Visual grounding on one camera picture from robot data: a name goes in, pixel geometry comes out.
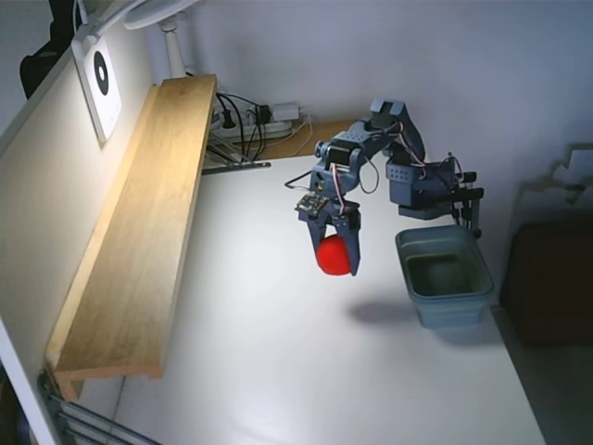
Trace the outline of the blue-grey gripper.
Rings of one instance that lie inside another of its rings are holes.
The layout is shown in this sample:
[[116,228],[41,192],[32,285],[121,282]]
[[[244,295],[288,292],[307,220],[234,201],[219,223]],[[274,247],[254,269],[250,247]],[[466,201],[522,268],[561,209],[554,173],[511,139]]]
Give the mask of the blue-grey gripper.
[[309,191],[316,195],[316,204],[325,200],[322,208],[307,213],[305,222],[309,228],[314,255],[317,255],[326,237],[327,225],[332,223],[338,236],[346,245],[350,274],[355,276],[360,265],[360,205],[346,200],[346,194],[360,184],[361,162],[352,165],[319,161],[310,172]]

